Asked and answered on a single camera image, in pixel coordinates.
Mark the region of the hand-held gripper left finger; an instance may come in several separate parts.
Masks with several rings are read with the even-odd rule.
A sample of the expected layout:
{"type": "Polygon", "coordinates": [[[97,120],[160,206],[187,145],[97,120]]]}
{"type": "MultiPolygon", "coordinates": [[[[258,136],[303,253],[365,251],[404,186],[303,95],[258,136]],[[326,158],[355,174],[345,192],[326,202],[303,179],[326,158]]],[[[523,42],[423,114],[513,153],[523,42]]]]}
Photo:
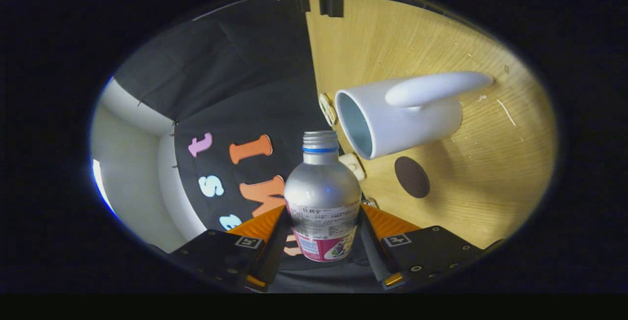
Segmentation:
{"type": "Polygon", "coordinates": [[[283,257],[291,219],[285,205],[229,231],[207,230],[170,252],[170,260],[232,293],[266,293],[283,257]]]}

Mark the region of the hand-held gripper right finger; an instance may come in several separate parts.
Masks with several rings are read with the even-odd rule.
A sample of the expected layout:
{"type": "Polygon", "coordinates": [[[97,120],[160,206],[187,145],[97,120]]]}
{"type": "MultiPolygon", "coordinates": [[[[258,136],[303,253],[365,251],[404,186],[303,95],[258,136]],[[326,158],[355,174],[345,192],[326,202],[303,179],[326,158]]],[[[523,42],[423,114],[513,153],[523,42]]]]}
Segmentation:
{"type": "Polygon", "coordinates": [[[361,204],[358,226],[375,279],[386,293],[433,286],[491,251],[444,226],[419,227],[366,204],[361,204]]]}

